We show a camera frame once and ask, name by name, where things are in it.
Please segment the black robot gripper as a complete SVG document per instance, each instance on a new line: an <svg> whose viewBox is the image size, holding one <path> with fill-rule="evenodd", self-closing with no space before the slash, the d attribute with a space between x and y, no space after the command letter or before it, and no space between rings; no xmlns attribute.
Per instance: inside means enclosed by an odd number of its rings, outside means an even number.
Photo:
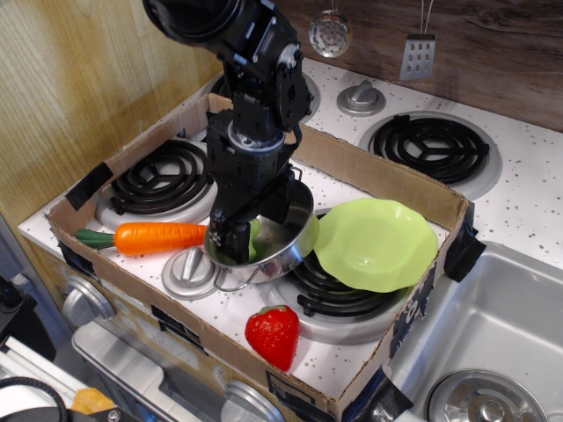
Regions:
<svg viewBox="0 0 563 422"><path fill-rule="evenodd" d="M289 158L295 146L268 127L266 137L238 126L238 114L219 112L207 128L208 169L218 186L210 212L212 255L224 264L250 260L251 224L258 215L282 224L295 185Z"/></svg>

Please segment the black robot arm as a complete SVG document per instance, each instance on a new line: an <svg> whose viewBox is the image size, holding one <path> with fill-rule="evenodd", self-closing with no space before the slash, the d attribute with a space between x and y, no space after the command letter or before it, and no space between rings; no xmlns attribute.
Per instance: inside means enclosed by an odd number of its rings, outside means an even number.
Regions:
<svg viewBox="0 0 563 422"><path fill-rule="evenodd" d="M250 261L251 221L282 223L295 177L289 159L311 112L297 32L270 1L146 1L165 36L204 47L223 64L232 108L208 120L209 171L218 186L209 237L233 264Z"/></svg>

